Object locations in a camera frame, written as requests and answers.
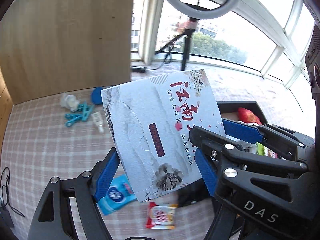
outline blue plastic clip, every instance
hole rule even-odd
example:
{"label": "blue plastic clip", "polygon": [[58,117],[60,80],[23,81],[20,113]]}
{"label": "blue plastic clip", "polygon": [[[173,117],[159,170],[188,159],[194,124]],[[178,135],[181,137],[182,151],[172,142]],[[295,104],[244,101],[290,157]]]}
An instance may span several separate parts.
{"label": "blue plastic clip", "polygon": [[88,120],[89,115],[91,114],[94,105],[87,105],[87,102],[84,101],[83,103],[83,110],[82,110],[82,122],[86,122]]}
{"label": "blue plastic clip", "polygon": [[82,119],[82,114],[65,114],[64,116],[66,119],[69,119],[65,123],[66,127],[72,126],[75,122],[78,122]]}
{"label": "blue plastic clip", "polygon": [[75,113],[75,112],[81,112],[81,111],[83,110],[83,106],[84,106],[84,104],[79,104],[79,105],[78,105],[78,109],[77,109],[76,111],[73,111],[73,113]]}

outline snack package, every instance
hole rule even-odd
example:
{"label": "snack package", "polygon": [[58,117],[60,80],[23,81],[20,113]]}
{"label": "snack package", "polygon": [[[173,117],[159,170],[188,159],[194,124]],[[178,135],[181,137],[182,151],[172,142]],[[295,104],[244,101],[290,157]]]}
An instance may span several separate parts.
{"label": "snack package", "polygon": [[112,180],[106,196],[99,200],[98,205],[104,215],[109,215],[135,199],[127,176],[121,175]]}
{"label": "snack package", "polygon": [[264,148],[265,147],[261,143],[256,143],[256,144],[258,146],[257,154],[261,155],[261,156],[264,156]]}
{"label": "snack package", "polygon": [[245,123],[256,122],[257,124],[262,125],[260,119],[250,110],[243,107],[238,108],[239,120]]}
{"label": "snack package", "polygon": [[276,154],[274,151],[271,151],[267,147],[264,148],[264,155],[271,158],[276,158],[276,159],[278,158],[278,154]]}
{"label": "snack package", "polygon": [[178,205],[161,204],[149,202],[148,220],[146,228],[152,229],[174,229],[174,212]]}

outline cardboard box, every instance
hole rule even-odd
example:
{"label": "cardboard box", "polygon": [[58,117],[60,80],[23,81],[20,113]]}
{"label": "cardboard box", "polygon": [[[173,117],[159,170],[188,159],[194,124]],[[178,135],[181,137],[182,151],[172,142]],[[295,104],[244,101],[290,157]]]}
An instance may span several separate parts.
{"label": "cardboard box", "polygon": [[139,202],[201,178],[188,140],[202,126],[225,136],[204,70],[125,83],[101,91],[109,128]]}

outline plastic bag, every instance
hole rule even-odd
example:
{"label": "plastic bag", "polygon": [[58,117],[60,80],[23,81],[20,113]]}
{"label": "plastic bag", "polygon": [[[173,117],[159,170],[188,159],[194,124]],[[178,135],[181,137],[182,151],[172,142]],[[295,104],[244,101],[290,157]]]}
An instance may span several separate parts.
{"label": "plastic bag", "polygon": [[109,215],[135,199],[127,176],[121,175],[112,180],[106,196],[99,200],[98,205],[104,215]]}
{"label": "plastic bag", "polygon": [[174,229],[174,213],[178,205],[149,202],[146,228]]}
{"label": "plastic bag", "polygon": [[62,107],[70,109],[71,112],[78,109],[79,103],[80,101],[76,99],[75,95],[68,95],[67,93],[63,93],[60,99],[60,105]]}
{"label": "plastic bag", "polygon": [[256,122],[257,124],[262,125],[260,119],[250,110],[243,107],[238,108],[239,120],[245,123]]}

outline red label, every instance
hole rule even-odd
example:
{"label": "red label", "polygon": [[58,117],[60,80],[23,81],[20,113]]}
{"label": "red label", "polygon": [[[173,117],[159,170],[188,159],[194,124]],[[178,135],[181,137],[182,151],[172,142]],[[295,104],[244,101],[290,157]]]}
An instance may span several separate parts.
{"label": "red label", "polygon": [[160,136],[155,123],[149,124],[149,130],[153,139],[153,143],[155,144],[156,151],[159,157],[164,156],[164,150],[162,147],[162,143],[160,140]]}

